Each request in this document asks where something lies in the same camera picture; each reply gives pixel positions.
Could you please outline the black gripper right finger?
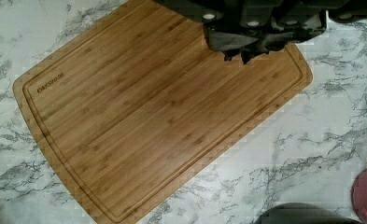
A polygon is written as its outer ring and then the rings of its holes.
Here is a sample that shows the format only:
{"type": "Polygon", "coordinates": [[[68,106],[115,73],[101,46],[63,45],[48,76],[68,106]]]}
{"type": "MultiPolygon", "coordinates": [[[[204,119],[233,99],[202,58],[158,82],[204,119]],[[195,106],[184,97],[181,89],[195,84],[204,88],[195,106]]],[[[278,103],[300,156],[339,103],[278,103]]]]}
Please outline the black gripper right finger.
{"type": "Polygon", "coordinates": [[[294,32],[251,34],[243,33],[243,36],[251,40],[240,49],[241,60],[247,64],[250,60],[262,54],[282,50],[293,40],[294,32]]]}

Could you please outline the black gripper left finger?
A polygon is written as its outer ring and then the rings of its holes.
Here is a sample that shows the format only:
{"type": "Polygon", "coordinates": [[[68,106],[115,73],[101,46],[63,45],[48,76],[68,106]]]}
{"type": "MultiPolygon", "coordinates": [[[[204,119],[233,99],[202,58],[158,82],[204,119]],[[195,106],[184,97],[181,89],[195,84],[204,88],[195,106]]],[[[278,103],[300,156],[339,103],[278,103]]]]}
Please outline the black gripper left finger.
{"type": "Polygon", "coordinates": [[[203,32],[208,48],[221,52],[225,62],[231,61],[236,56],[240,56],[243,62],[249,62],[260,55],[256,48],[258,38],[250,37],[236,30],[227,30],[217,21],[205,23],[203,32]]]}

